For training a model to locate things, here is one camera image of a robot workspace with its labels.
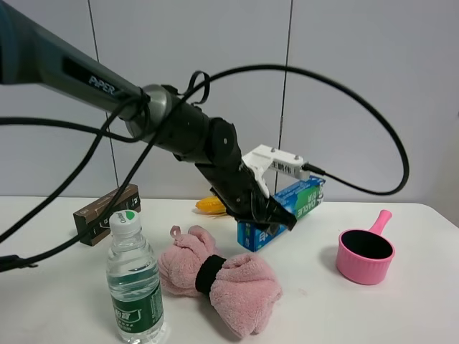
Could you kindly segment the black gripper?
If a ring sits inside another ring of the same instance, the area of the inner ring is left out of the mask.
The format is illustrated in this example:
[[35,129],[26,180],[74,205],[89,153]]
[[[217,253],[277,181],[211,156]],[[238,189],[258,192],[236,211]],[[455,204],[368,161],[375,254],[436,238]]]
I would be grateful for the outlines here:
[[259,225],[259,230],[266,237],[276,237],[296,225],[295,214],[274,197],[267,198],[254,173],[242,161],[227,167],[198,163],[195,166],[210,183],[212,193],[224,204],[227,213],[236,220],[264,223]]

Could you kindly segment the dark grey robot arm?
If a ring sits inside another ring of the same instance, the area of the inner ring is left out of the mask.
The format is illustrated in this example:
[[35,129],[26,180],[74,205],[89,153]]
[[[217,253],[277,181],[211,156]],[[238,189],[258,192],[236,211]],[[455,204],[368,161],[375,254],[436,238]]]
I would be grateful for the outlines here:
[[138,87],[1,4],[1,83],[38,84],[107,112],[120,110],[132,135],[193,163],[230,216],[266,229],[295,226],[242,159],[235,126],[211,118],[162,85]]

